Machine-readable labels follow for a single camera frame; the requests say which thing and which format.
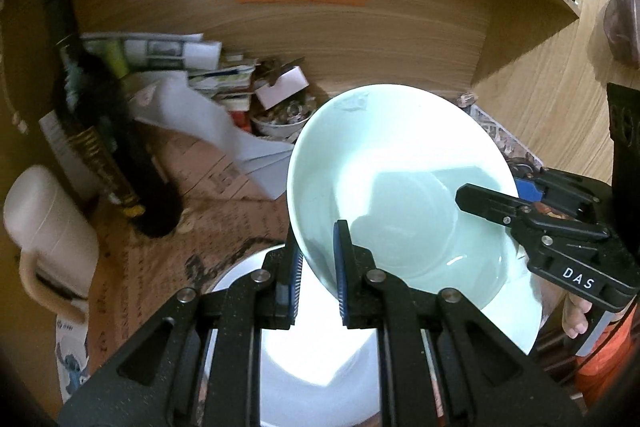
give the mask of plastic bag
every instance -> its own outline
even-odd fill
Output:
[[[613,57],[640,69],[640,0],[610,0],[604,12],[604,33]]]

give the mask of finger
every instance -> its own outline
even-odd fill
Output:
[[[564,309],[562,310],[562,329],[569,334],[568,330],[574,330],[577,333],[584,333],[587,330],[587,317],[580,308],[578,308],[570,298],[564,300]]]
[[[591,304],[587,299],[583,299],[582,297],[578,297],[572,293],[569,293],[569,298],[577,308],[580,308],[582,313],[588,312],[593,306],[593,304]]]
[[[564,333],[566,333],[566,336],[568,336],[570,339],[574,339],[578,336],[578,332],[576,330],[565,327],[564,323],[562,323],[562,329],[564,330]]]

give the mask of jug handle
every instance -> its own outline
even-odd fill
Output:
[[[82,324],[85,321],[84,312],[71,304],[65,298],[55,293],[47,285],[44,285],[36,277],[36,265],[38,253],[22,250],[20,252],[20,282],[27,295],[50,312],[64,317],[66,320]]]

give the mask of small bowl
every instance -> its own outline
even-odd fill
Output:
[[[309,118],[313,116],[311,113],[305,120],[299,121],[298,123],[266,123],[257,118],[251,117],[251,121],[254,122],[255,128],[258,130],[260,134],[264,134],[265,136],[271,136],[273,138],[288,138],[293,133],[299,131],[305,126],[305,123],[309,121]]]

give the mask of cable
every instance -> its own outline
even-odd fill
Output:
[[[4,44],[2,42],[2,9],[4,8],[4,0],[0,0],[0,84],[2,85],[2,97],[4,98],[4,103],[6,107],[9,109],[9,113],[11,114],[11,123],[18,128],[18,131],[21,134],[27,134],[29,132],[29,126],[27,123],[20,117],[20,113],[14,107],[14,104],[11,102],[11,97],[9,97],[9,89],[6,85],[6,73],[4,73]]]
[[[629,308],[626,309],[625,314],[623,315],[623,317],[616,323],[615,327],[611,330],[611,332],[607,335],[607,338],[604,339],[604,341],[596,348],[593,350],[593,352],[591,352],[589,354],[589,356],[584,359],[582,362],[580,362],[578,364],[578,367],[576,367],[572,372],[570,372],[566,377],[562,378],[562,380],[560,380],[560,382],[558,382],[559,385],[563,385],[566,384],[569,380],[571,380],[577,373],[578,371],[580,371],[585,365],[587,365],[589,362],[591,362],[591,360],[593,359],[593,357],[595,357],[600,350],[607,345],[607,343],[614,337],[614,335],[618,332],[618,330],[620,329],[620,327],[622,326],[622,324],[625,323],[627,317],[629,316],[629,314],[631,313],[631,311],[633,311],[633,309],[635,309],[635,304],[636,304],[636,300],[638,300],[638,296],[634,297],[632,299],[632,301],[629,303]]]

